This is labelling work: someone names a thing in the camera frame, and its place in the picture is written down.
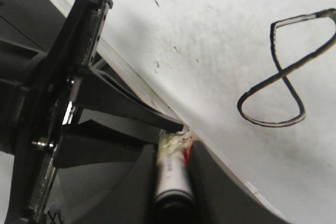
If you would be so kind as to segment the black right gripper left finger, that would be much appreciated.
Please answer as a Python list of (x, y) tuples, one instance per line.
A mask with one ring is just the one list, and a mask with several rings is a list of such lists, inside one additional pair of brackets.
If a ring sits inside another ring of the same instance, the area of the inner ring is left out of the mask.
[(170, 132), (182, 131), (183, 122), (131, 97), (99, 73), (76, 76), (76, 106), (120, 116)]

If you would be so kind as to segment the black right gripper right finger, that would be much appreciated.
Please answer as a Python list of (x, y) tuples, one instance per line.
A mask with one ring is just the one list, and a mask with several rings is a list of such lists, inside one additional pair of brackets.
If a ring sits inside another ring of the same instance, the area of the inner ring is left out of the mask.
[(193, 142), (188, 166), (200, 223), (286, 223), (217, 162), (203, 142)]

